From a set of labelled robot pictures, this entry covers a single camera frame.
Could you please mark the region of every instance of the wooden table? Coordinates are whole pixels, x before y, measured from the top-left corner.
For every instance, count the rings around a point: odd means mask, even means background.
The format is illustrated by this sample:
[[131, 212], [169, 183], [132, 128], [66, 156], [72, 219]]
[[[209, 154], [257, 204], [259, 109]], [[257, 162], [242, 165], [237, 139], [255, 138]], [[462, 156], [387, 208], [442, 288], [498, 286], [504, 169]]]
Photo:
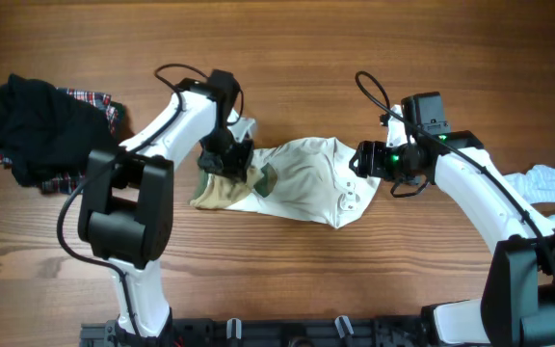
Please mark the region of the wooden table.
[[[138, 132], [170, 97], [152, 76], [156, 67], [221, 68], [246, 92], [257, 147], [307, 136], [356, 147], [386, 137], [379, 110], [354, 82], [365, 69], [392, 102], [441, 92], [453, 129], [475, 133], [502, 173], [555, 166], [555, 2], [92, 2], [0, 1], [0, 84], [14, 72], [111, 93]], [[363, 218], [335, 230], [197, 211], [187, 205], [194, 165], [175, 177], [163, 255], [175, 317], [370, 317], [482, 294], [489, 251], [436, 187], [395, 200], [383, 185]], [[65, 198], [18, 187], [0, 167], [0, 346], [75, 346], [82, 322], [118, 313], [107, 272], [57, 243]], [[77, 211], [66, 236], [88, 253]]]

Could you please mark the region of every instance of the cable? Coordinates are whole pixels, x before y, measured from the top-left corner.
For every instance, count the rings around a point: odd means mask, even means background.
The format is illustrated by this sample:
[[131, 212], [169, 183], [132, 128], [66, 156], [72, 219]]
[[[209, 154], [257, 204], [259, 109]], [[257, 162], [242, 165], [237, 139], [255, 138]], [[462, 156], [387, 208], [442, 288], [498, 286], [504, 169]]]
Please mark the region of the cable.
[[397, 188], [402, 185], [402, 183], [404, 183], [404, 179], [403, 178], [399, 178], [397, 180], [397, 182], [395, 182], [395, 184], [393, 185], [393, 187], [391, 187], [391, 196], [393, 198], [410, 198], [410, 197], [414, 197], [414, 196], [418, 196], [419, 194], [421, 194], [421, 192], [423, 192], [425, 190], [425, 188], [428, 187], [428, 185], [430, 184], [430, 180], [427, 179], [425, 182], [423, 182], [423, 184], [421, 184], [417, 190], [415, 190], [414, 192], [408, 192], [408, 193], [402, 193], [402, 194], [395, 194], [395, 191], [397, 190]]
[[176, 94], [177, 99], [179, 101], [176, 110], [174, 111], [174, 114], [172, 115], [172, 117], [167, 120], [167, 122], [165, 122], [155, 133], [153, 133], [151, 136], [149, 136], [146, 140], [144, 140], [140, 145], [138, 145], [137, 147], [134, 147], [133, 149], [130, 149], [128, 151], [126, 151], [125, 153], [121, 153], [118, 156], [116, 156], [113, 160], [111, 160], [110, 162], [108, 162], [107, 164], [105, 164], [104, 166], [102, 166], [96, 173], [94, 173], [91, 176], [86, 176], [80, 183], [79, 185], [76, 187], [76, 189], [74, 189], [72, 191], [72, 193], [69, 195], [69, 197], [67, 197], [66, 201], [64, 202], [64, 205], [62, 206], [62, 209], [59, 213], [59, 217], [57, 218], [57, 239], [59, 240], [59, 244], [61, 245], [61, 247], [64, 249], [64, 251], [66, 251], [66, 253], [68, 253], [71, 257], [89, 263], [89, 264], [93, 264], [93, 265], [97, 265], [97, 266], [102, 266], [102, 267], [106, 267], [109, 268], [113, 271], [115, 271], [118, 276], [119, 276], [119, 280], [121, 281], [121, 287], [123, 288], [123, 296], [125, 298], [125, 305], [127, 306], [127, 311], [128, 311], [128, 315], [130, 317], [130, 322], [132, 323], [132, 329], [134, 330], [134, 335], [136, 337], [138, 337], [139, 339], [139, 345], [142, 345], [142, 336], [140, 334], [138, 325], [136, 324], [136, 314], [134, 313], [133, 307], [132, 307], [132, 303], [130, 300], [130, 294], [129, 294], [129, 290], [127, 287], [127, 281], [125, 280], [127, 274], [124, 273], [119, 267], [117, 267], [114, 264], [111, 264], [109, 262], [106, 261], [101, 261], [101, 260], [96, 260], [93, 258], [89, 258], [86, 256], [83, 256], [81, 254], [76, 253], [66, 242], [66, 239], [64, 237], [64, 221], [66, 220], [66, 214], [67, 211], [69, 210], [69, 208], [71, 207], [72, 203], [74, 202], [74, 199], [76, 199], [76, 197], [78, 197], [78, 195], [83, 191], [83, 189], [89, 185], [92, 181], [94, 181], [96, 178], [98, 178], [99, 176], [101, 176], [102, 174], [106, 173], [110, 168], [112, 168], [114, 165], [123, 162], [124, 160], [128, 159], [129, 157], [131, 157], [132, 155], [136, 154], [137, 152], [139, 152], [141, 149], [151, 145], [151, 143], [158, 137], [160, 136], [160, 134], [162, 134], [167, 128], [169, 128], [169, 126], [172, 125], [172, 123], [176, 120], [176, 118], [181, 114], [182, 110], [183, 110], [183, 98], [181, 96], [181, 91], [176, 87], [176, 85], [173, 85], [170, 81], [168, 81], [167, 79], [165, 79], [164, 77], [160, 76], [158, 72], [160, 72], [161, 70], [168, 68], [168, 67], [183, 67], [183, 68], [187, 68], [189, 70], [192, 70], [198, 74], [200, 74], [203, 77], [207, 77], [204, 73], [202, 73], [202, 71], [200, 71], [199, 69], [195, 68], [195, 67], [190, 67], [184, 64], [167, 64], [161, 67], [158, 67], [155, 69], [155, 71], [153, 72], [153, 75], [159, 79], [160, 81], [164, 82], [167, 86], [169, 86], [172, 91]]
[[[371, 74], [369, 74], [365, 71], [360, 71], [359, 73], [367, 76], [370, 79], [370, 81], [372, 81], [372, 83], [374, 83], [376, 85], [376, 88], [378, 88], [381, 91], [381, 93], [383, 94], [383, 97], [384, 97], [384, 104], [385, 105], [391, 105], [391, 102], [389, 101], [389, 95], [384, 90], [383, 85], [381, 85], [381, 83], [378, 80], [376, 80], [376, 78], [374, 78]], [[388, 126], [389, 119], [390, 119], [390, 116], [389, 116], [388, 113], [385, 113], [384, 115], [381, 115], [381, 124], [383, 126]], [[406, 141], [410, 145], [410, 136], [406, 137]]]
[[241, 95], [241, 107], [239, 108], [239, 118], [237, 118], [236, 121], [227, 122], [226, 123], [227, 126], [232, 126], [232, 125], [238, 123], [239, 120], [241, 120], [241, 118], [243, 117], [243, 90], [241, 89], [241, 86], [239, 85], [239, 82], [237, 82], [237, 87], [239, 87], [239, 94]]
[[294, 337], [288, 342], [288, 347], [314, 347], [314, 343], [306, 337]]
[[427, 137], [428, 139], [432, 140], [433, 142], [440, 145], [441, 147], [445, 147], [445, 148], [449, 149], [451, 152], [460, 156], [461, 159], [465, 160], [468, 164], [472, 165], [475, 169], [480, 171], [481, 174], [483, 174], [485, 177], [487, 177], [496, 186], [496, 188], [498, 188], [498, 190], [500, 190], [500, 192], [507, 198], [507, 200], [515, 208], [517, 213], [519, 213], [519, 215], [521, 216], [523, 221], [528, 225], [528, 227], [530, 227], [533, 230], [535, 235], [537, 235], [537, 243], [541, 246], [543, 254], [545, 256], [545, 259], [549, 263], [549, 267], [551, 268], [552, 276], [553, 276], [554, 282], [555, 282], [555, 259], [554, 259], [554, 256], [552, 255], [551, 250], [549, 250], [549, 247], [547, 245], [547, 241], [545, 240], [545, 238], [541, 234], [541, 231], [539, 230], [537, 225], [535, 225], [535, 222], [530, 218], [530, 213], [528, 213], [528, 211], [526, 211], [525, 209], [523, 209], [521, 207], [521, 205], [517, 202], [517, 200], [515, 200], [515, 198], [511, 195], [511, 193], [509, 193], [509, 191], [496, 179], [496, 177], [494, 177], [488, 171], [488, 168], [480, 165], [479, 163], [477, 163], [475, 160], [473, 160], [469, 156], [463, 154], [461, 151], [457, 150], [456, 148], [454, 148], [450, 145], [447, 145], [447, 144], [443, 143], [436, 136], [434, 136], [434, 135], [430, 134], [429, 132], [419, 128], [415, 124], [405, 120], [402, 116], [400, 116], [397, 113], [391, 111], [387, 106], [383, 105], [376, 97], [371, 95], [365, 89], [365, 87], [363, 87], [363, 85], [361, 84], [361, 81], [359, 79], [360, 75], [364, 75], [367, 78], [369, 78], [372, 82], [374, 82], [374, 84], [377, 87], [379, 87], [381, 92], [383, 94], [385, 94], [384, 89], [381, 86], [381, 83], [376, 78], [374, 78], [374, 76], [372, 76], [371, 74], [369, 74], [366, 71], [359, 71], [359, 72], [357, 72], [357, 74], [355, 74], [355, 82], [357, 83], [358, 88], [363, 92], [363, 94], [365, 94], [365, 96], [367, 96], [370, 100], [372, 100], [372, 102], [374, 102], [378, 107], [380, 107], [382, 110], [384, 110], [389, 115], [394, 117], [396, 120], [401, 121], [405, 126], [409, 127], [410, 129], [418, 132], [419, 134]]

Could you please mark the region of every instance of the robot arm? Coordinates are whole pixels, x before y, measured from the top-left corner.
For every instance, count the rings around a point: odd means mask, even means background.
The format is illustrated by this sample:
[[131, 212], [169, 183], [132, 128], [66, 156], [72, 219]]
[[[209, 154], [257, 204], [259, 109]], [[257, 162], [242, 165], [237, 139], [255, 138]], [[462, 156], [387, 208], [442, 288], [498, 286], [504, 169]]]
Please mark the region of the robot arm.
[[[487, 172], [527, 211], [536, 228], [555, 253], [555, 223], [528, 204], [496, 170], [483, 144], [468, 131], [451, 132], [442, 111], [439, 93], [402, 100], [403, 118], [457, 148]], [[538, 271], [550, 274], [542, 245], [524, 223], [507, 195], [471, 163], [424, 136], [408, 132], [391, 119], [389, 144], [363, 142], [351, 161], [359, 176], [378, 176], [404, 182], [425, 175], [464, 211], [494, 255], [482, 299], [423, 307], [429, 341], [442, 344], [489, 344], [494, 346], [541, 346], [555, 342], [555, 286], [538, 284]]]
[[[162, 291], [160, 256], [171, 236], [173, 172], [200, 143], [201, 169], [245, 181], [253, 153], [255, 122], [239, 119], [232, 111], [240, 90], [231, 73], [214, 70], [206, 82], [184, 79], [176, 87], [182, 112], [150, 146], [97, 175], [85, 188], [81, 204], [79, 237], [91, 244], [93, 255], [126, 275], [127, 293], [119, 274], [112, 271], [120, 309], [113, 329], [118, 341], [131, 346], [172, 346], [172, 313]], [[174, 93], [155, 121], [121, 146], [130, 150], [151, 138], [176, 115], [178, 102]], [[87, 176], [100, 173], [117, 155], [92, 151]], [[113, 196], [113, 188], [128, 186], [139, 189], [137, 201]], [[134, 336], [133, 322], [140, 336]]]

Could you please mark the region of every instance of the black cable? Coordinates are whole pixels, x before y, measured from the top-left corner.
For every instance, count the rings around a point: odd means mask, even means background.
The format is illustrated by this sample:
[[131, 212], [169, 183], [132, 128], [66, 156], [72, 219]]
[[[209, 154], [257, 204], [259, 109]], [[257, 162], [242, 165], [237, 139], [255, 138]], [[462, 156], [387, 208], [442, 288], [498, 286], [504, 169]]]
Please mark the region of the black cable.
[[369, 78], [372, 82], [374, 82], [374, 84], [377, 87], [379, 87], [381, 92], [384, 94], [384, 89], [381, 87], [381, 83], [376, 78], [374, 78], [374, 76], [372, 76], [371, 74], [369, 74], [366, 71], [359, 71], [359, 72], [357, 72], [357, 74], [355, 74], [355, 82], [357, 83], [358, 88], [363, 92], [363, 94], [365, 94], [365, 96], [367, 96], [370, 100], [372, 100], [372, 102], [374, 102], [378, 107], [380, 107], [382, 110], [384, 110], [389, 115], [394, 117], [396, 120], [401, 121], [405, 126], [409, 127], [410, 129], [418, 132], [419, 134], [421, 134], [421, 135], [427, 137], [428, 139], [432, 140], [433, 142], [437, 143], [441, 147], [445, 147], [445, 148], [449, 149], [451, 152], [460, 156], [461, 159], [465, 160], [468, 164], [472, 165], [475, 169], [480, 171], [481, 174], [483, 174], [485, 177], [487, 177], [496, 186], [496, 188], [498, 188], [498, 190], [507, 198], [507, 200], [515, 208], [517, 213], [519, 213], [519, 215], [521, 216], [523, 221], [528, 225], [528, 227], [530, 227], [533, 230], [535, 235], [537, 235], [537, 243], [541, 246], [543, 254], [545, 256], [545, 259], [549, 263], [549, 267], [551, 268], [552, 276], [553, 276], [554, 282], [555, 282], [555, 259], [554, 259], [554, 256], [552, 255], [551, 250], [549, 249], [549, 247], [547, 245], [547, 241], [545, 240], [545, 238], [541, 234], [541, 231], [539, 230], [537, 225], [535, 225], [535, 222], [530, 218], [530, 213], [528, 213], [528, 211], [523, 209], [521, 207], [521, 205], [517, 202], [517, 200], [515, 200], [515, 198], [511, 195], [511, 193], [509, 193], [509, 191], [496, 179], [496, 177], [494, 177], [491, 173], [489, 173], [488, 168], [480, 165], [479, 163], [477, 163], [475, 160], [473, 160], [469, 156], [463, 154], [461, 151], [457, 150], [456, 148], [454, 148], [450, 145], [447, 145], [447, 144], [443, 143], [436, 136], [434, 136], [434, 135], [430, 134], [429, 132], [419, 128], [415, 124], [405, 120], [402, 116], [400, 116], [400, 115], [396, 114], [395, 112], [391, 111], [387, 106], [383, 105], [376, 97], [371, 95], [365, 89], [365, 87], [363, 87], [363, 85], [361, 84], [361, 82], [359, 80], [360, 75], [364, 75], [367, 78]]
[[133, 310], [133, 307], [132, 307], [132, 303], [131, 303], [131, 300], [130, 300], [130, 294], [129, 294], [128, 287], [127, 287], [127, 281], [125, 280], [127, 274], [124, 273], [119, 267], [117, 267], [114, 264], [111, 264], [111, 263], [106, 262], [106, 261], [101, 261], [101, 260], [96, 260], [96, 259], [93, 259], [93, 258], [89, 258], [89, 257], [86, 257], [86, 256], [83, 256], [81, 254], [76, 253], [67, 244], [66, 239], [64, 237], [64, 221], [66, 220], [67, 211], [69, 210], [70, 206], [74, 202], [74, 199], [76, 199], [76, 197], [78, 197], [78, 195], [83, 191], [83, 189], [88, 184], [90, 184], [92, 181], [94, 181], [96, 178], [98, 178], [102, 174], [106, 173], [114, 165], [123, 162], [124, 160], [128, 159], [130, 156], [139, 152], [141, 149], [151, 145], [151, 143], [158, 136], [160, 136], [160, 134], [162, 134], [167, 128], [169, 128], [169, 126], [172, 125], [174, 120], [176, 120], [176, 118], [181, 114], [181, 111], [183, 110], [183, 98], [181, 97], [181, 91], [176, 87], [176, 85], [173, 85], [167, 79], [165, 79], [164, 77], [162, 77], [158, 74], [158, 72], [160, 72], [161, 70], [163, 70], [164, 68], [167, 68], [167, 67], [184, 67], [184, 68], [188, 68], [189, 70], [192, 70], [194, 72], [197, 72], [198, 74], [200, 74], [201, 76], [203, 76], [205, 78], [207, 77], [204, 73], [202, 73], [202, 71], [198, 70], [197, 68], [190, 67], [190, 66], [187, 66], [187, 65], [184, 65], [184, 64], [167, 64], [167, 65], [156, 68], [155, 71], [153, 72], [153, 75], [157, 79], [159, 79], [160, 81], [164, 82], [167, 86], [169, 86], [172, 89], [172, 91], [176, 94], [177, 99], [179, 101], [179, 103], [177, 105], [177, 108], [174, 111], [174, 114], [155, 133], [153, 133], [151, 136], [149, 136], [140, 145], [138, 145], [137, 147], [134, 147], [133, 149], [130, 149], [130, 150], [128, 150], [128, 151], [126, 151], [122, 154], [119, 154], [118, 156], [115, 157], [115, 159], [111, 160], [109, 163], [102, 166], [96, 173], [94, 173], [91, 176], [86, 176], [78, 184], [76, 189], [74, 189], [72, 191], [72, 193], [69, 195], [69, 197], [67, 197], [67, 199], [64, 202], [64, 205], [62, 206], [62, 209], [59, 213], [59, 217], [57, 218], [57, 239], [59, 240], [59, 244], [64, 249], [64, 251], [66, 251], [66, 253], [68, 253], [71, 257], [73, 257], [77, 260], [80, 260], [80, 261], [83, 261], [83, 262], [86, 262], [86, 263], [89, 263], [89, 264], [109, 268], [109, 269], [115, 271], [119, 275], [119, 280], [121, 281], [121, 286], [123, 288], [123, 296], [125, 297], [125, 305], [127, 306], [127, 311], [128, 311], [128, 315], [130, 317], [130, 322], [132, 323], [132, 329], [134, 329], [134, 335], [138, 337], [140, 345], [142, 345], [142, 336], [141, 336], [139, 328], [136, 324], [136, 318], [135, 318], [136, 314], [134, 313], [134, 310]]
[[[372, 75], [367, 73], [366, 71], [360, 71], [359, 73], [362, 74], [362, 75], [367, 76], [370, 79], [370, 81], [372, 81], [372, 83], [374, 83], [376, 85], [376, 88], [378, 88], [381, 91], [381, 93], [383, 94], [384, 104], [390, 106], [391, 102], [389, 101], [389, 95], [384, 90], [383, 85], [381, 85], [381, 83], [378, 80], [376, 80], [376, 78], [373, 78]], [[381, 123], [384, 126], [388, 126], [388, 121], [389, 121], [389, 114], [388, 113], [385, 113], [384, 115], [381, 115]], [[407, 136], [406, 141], [410, 145], [410, 136]]]
[[306, 337], [294, 337], [288, 342], [288, 347], [314, 347], [314, 343]]
[[428, 185], [430, 184], [430, 180], [426, 178], [425, 182], [423, 182], [423, 184], [421, 184], [417, 190], [415, 190], [414, 192], [408, 192], [408, 193], [402, 193], [402, 194], [395, 194], [395, 191], [397, 190], [397, 188], [402, 185], [402, 183], [404, 183], [404, 179], [403, 178], [399, 178], [397, 180], [397, 182], [395, 182], [395, 184], [393, 185], [393, 187], [391, 187], [391, 196], [393, 198], [410, 198], [410, 197], [414, 197], [414, 196], [418, 196], [419, 194], [421, 194], [421, 192], [423, 192], [425, 190], [425, 188], [428, 187]]
[[243, 90], [241, 89], [241, 86], [239, 85], [239, 82], [237, 82], [237, 87], [239, 87], [239, 94], [241, 95], [241, 107], [239, 108], [239, 118], [237, 118], [236, 121], [227, 122], [226, 123], [227, 126], [232, 126], [232, 125], [238, 123], [239, 120], [241, 120], [241, 118], [243, 117]]

